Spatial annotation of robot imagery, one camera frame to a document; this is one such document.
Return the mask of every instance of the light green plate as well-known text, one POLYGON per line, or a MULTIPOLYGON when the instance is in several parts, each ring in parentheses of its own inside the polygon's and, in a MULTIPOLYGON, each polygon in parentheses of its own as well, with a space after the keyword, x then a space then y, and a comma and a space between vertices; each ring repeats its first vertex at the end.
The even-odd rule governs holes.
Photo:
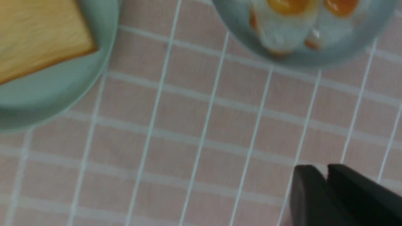
POLYGON ((0 132, 43 122, 73 106, 109 62, 119 22, 117 0, 79 0, 99 51, 0 86, 0 132))

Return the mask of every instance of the plate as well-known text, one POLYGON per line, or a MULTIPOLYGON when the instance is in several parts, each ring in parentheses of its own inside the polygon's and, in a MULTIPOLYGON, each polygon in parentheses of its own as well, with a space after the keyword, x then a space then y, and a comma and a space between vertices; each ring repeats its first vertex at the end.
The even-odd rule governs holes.
POLYGON ((399 0, 373 0, 368 18, 336 46, 317 52, 301 47, 285 58, 273 57, 260 44, 256 33, 248 24, 247 4, 235 0, 212 0, 212 2, 227 29, 255 55, 282 67, 312 69, 337 65, 363 51, 382 33, 393 17, 399 0))
POLYGON ((119 22, 117 0, 79 0, 99 51, 0 86, 0 132, 44 122, 78 102, 107 66, 119 22))

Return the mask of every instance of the egg yolk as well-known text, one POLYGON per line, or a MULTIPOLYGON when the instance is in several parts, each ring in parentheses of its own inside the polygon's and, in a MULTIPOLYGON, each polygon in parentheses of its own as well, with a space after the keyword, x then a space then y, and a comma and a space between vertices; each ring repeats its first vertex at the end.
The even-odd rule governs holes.
POLYGON ((304 45, 306 45, 308 48, 310 48, 311 50, 314 50, 314 51, 320 50, 320 46, 317 43, 314 43, 310 40, 305 40, 304 45))
POLYGON ((304 12, 310 0, 267 0, 277 13, 288 16, 304 12))
POLYGON ((324 0, 325 8, 338 17, 349 16, 358 3, 359 0, 324 0))
POLYGON ((250 18, 248 20, 248 23, 250 26, 258 32, 258 24, 257 24, 257 16, 255 15, 255 12, 253 9, 250 10, 250 18))
POLYGON ((288 56, 288 55, 290 55, 292 52, 291 51, 285 51, 285 52, 283 52, 283 51, 276 51, 276 50, 270 50, 270 49, 268 49, 268 52, 272 55, 272 56, 274 56, 274 57, 276 57, 276 58, 284 58, 284 57, 286 57, 286 56, 288 56))

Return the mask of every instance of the bread crust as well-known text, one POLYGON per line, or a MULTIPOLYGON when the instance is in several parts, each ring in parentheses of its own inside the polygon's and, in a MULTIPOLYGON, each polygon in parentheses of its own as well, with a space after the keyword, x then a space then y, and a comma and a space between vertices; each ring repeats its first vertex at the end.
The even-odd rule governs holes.
POLYGON ((82 52, 76 52, 76 53, 72 53, 70 55, 54 57, 53 59, 49 59, 47 62, 45 62, 43 64, 40 64, 40 65, 38 65, 36 67, 32 67, 32 68, 29 68, 29 69, 27 68, 27 70, 25 70, 23 72, 13 74, 12 76, 7 76, 5 78, 0 78, 0 85, 8 83, 8 82, 10 82, 12 80, 15 80, 15 79, 18 79, 18 78, 21 78, 21 77, 25 77, 27 75, 30 75, 32 73, 35 73, 35 72, 38 72, 40 70, 46 69, 48 67, 54 66, 56 64, 62 63, 64 61, 68 61, 68 60, 75 59, 75 58, 78 58, 78 57, 86 56, 86 55, 89 55, 89 54, 92 54, 92 53, 98 51, 98 47, 96 45, 95 39, 92 36, 92 34, 91 34, 91 32, 90 32, 90 30, 88 28, 88 23, 87 23, 84 15, 82 14, 82 11, 80 9, 80 6, 79 6, 77 0, 71 0, 71 2, 73 4, 75 10, 77 12, 79 12, 79 13, 77 13, 77 16, 79 17, 80 21, 83 23, 84 28, 85 28, 85 32, 87 34, 89 34, 92 46, 90 46, 89 49, 83 49, 82 52))

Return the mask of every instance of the plate rim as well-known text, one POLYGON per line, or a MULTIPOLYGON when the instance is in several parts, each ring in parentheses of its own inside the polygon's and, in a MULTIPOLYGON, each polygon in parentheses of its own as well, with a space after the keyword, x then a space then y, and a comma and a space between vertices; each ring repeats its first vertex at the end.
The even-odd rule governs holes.
POLYGON ((116 17, 114 18, 114 28, 113 28, 113 35, 111 38, 110 45, 107 47, 107 52, 106 52, 106 57, 104 61, 101 63, 102 66, 100 66, 97 70, 97 75, 93 78, 92 82, 85 88, 85 90, 81 93, 81 95, 78 96, 78 98, 74 99, 73 101, 66 103, 63 107, 60 107, 55 110, 55 112, 48 117, 45 117, 43 119, 39 119, 35 122, 28 123, 26 125, 20 125, 16 126, 13 128, 1 128, 0 127, 0 134, 15 134, 19 133, 23 130, 32 128, 32 127, 38 127, 41 125, 45 125, 53 120, 55 120, 57 117, 62 115, 63 113, 67 112, 70 108, 75 106, 86 94, 89 92, 89 90, 95 85, 95 83, 98 81, 98 79, 101 77, 101 75, 105 72, 105 69, 109 66, 111 54, 113 51, 113 47, 116 42, 116 37, 117 37, 117 31, 119 29, 119 17, 120 17, 120 11, 121 11, 121 4, 119 0, 112 0, 114 2, 114 7, 116 8, 116 17))

